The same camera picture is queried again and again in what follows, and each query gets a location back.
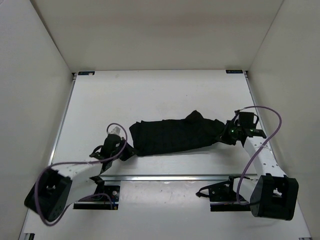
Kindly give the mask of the black pleated skirt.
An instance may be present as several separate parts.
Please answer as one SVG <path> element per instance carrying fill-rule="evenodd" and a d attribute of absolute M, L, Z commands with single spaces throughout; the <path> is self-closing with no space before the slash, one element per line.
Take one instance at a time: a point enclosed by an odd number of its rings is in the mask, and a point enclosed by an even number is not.
<path fill-rule="evenodd" d="M 129 127 L 137 155 L 179 153 L 211 146 L 220 140 L 225 124 L 194 110 L 183 119 L 140 121 Z"/>

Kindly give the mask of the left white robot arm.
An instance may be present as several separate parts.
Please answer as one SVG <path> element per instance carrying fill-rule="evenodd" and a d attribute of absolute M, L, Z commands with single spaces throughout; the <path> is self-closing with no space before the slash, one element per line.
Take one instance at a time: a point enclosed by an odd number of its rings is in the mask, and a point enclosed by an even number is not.
<path fill-rule="evenodd" d="M 101 175 L 113 161 L 126 161 L 137 151 L 123 137 L 110 133 L 82 164 L 55 164 L 46 169 L 24 200 L 24 206 L 42 216 L 47 225 L 60 219 L 75 202 L 109 201 Z"/>

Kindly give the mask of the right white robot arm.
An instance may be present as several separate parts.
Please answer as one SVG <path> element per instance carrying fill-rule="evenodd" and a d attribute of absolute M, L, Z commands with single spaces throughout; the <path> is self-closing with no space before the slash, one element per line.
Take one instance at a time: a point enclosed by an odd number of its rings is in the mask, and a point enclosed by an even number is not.
<path fill-rule="evenodd" d="M 237 110 L 233 119 L 226 122 L 220 137 L 225 144 L 240 142 L 250 159 L 245 170 L 254 166 L 257 179 L 229 177 L 224 195 L 243 207 L 249 207 L 254 217 L 290 221 L 294 217 L 299 184 L 280 168 L 268 148 L 269 139 L 257 125 L 259 117 L 253 112 Z"/>

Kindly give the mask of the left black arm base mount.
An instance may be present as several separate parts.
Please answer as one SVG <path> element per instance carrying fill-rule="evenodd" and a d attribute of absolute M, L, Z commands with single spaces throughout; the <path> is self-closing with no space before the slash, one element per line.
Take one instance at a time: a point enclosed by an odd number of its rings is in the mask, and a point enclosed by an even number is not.
<path fill-rule="evenodd" d="M 74 210 L 117 211 L 120 201 L 120 181 L 100 181 L 93 193 L 73 204 Z"/>

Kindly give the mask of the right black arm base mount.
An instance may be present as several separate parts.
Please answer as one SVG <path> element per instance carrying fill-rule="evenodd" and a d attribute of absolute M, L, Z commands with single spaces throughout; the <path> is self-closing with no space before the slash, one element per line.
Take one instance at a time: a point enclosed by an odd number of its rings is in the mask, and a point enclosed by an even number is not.
<path fill-rule="evenodd" d="M 234 180 L 239 177 L 240 175 L 230 175 L 225 181 L 200 188 L 195 195 L 209 199 L 211 212 L 250 212 L 250 205 L 239 204 L 233 190 Z"/>

